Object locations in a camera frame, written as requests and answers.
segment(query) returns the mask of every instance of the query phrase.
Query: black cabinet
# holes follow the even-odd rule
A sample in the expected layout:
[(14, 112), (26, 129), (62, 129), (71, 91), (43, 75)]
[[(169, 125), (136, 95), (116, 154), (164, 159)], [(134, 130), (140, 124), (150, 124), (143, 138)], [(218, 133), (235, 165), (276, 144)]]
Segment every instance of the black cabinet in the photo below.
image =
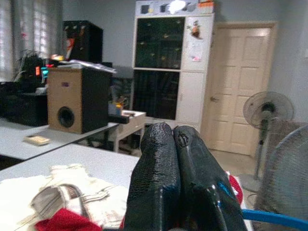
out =
[(68, 59), (99, 63), (103, 60), (103, 30), (89, 21), (64, 21), (64, 33), (71, 45)]

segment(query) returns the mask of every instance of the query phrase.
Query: blue tube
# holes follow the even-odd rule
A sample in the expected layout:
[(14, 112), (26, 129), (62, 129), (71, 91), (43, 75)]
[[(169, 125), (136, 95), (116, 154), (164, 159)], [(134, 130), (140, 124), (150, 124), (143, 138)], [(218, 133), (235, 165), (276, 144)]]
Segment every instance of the blue tube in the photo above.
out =
[(257, 220), (272, 224), (284, 225), (304, 231), (308, 230), (307, 220), (293, 218), (286, 215), (258, 211), (258, 210), (243, 209), (243, 217), (246, 220)]

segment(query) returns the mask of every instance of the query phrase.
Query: red cloth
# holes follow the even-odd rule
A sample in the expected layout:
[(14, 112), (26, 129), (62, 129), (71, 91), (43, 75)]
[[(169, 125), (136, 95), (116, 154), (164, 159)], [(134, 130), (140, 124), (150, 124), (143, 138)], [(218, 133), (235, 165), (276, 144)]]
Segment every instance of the red cloth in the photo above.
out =
[(234, 178), (234, 176), (232, 175), (229, 175), (229, 182), (230, 182), (230, 185), (238, 192), (238, 194), (236, 195), (236, 198), (241, 204), (243, 201), (243, 191), (241, 189), (239, 182), (237, 182), (236, 178)]
[(102, 229), (89, 219), (61, 208), (51, 219), (38, 222), (37, 231), (101, 231)]

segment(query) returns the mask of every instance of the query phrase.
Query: speaker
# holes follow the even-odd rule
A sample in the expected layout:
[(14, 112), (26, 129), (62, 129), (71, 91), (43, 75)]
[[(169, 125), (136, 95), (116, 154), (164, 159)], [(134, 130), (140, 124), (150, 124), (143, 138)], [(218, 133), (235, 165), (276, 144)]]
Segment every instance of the speaker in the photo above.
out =
[(108, 124), (111, 74), (91, 68), (50, 68), (48, 123), (51, 129), (82, 134)]

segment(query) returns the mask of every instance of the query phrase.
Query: window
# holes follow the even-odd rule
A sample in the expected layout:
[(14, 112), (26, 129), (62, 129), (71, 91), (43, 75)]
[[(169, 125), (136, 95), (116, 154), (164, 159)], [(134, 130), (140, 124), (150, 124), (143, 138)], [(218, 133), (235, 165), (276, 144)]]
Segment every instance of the window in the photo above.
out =
[(12, 79), (13, 70), (13, 34), (11, 1), (0, 3), (0, 81)]
[(61, 0), (1, 0), (0, 81), (12, 79), (24, 50), (38, 51), (42, 57), (59, 53), (61, 31)]

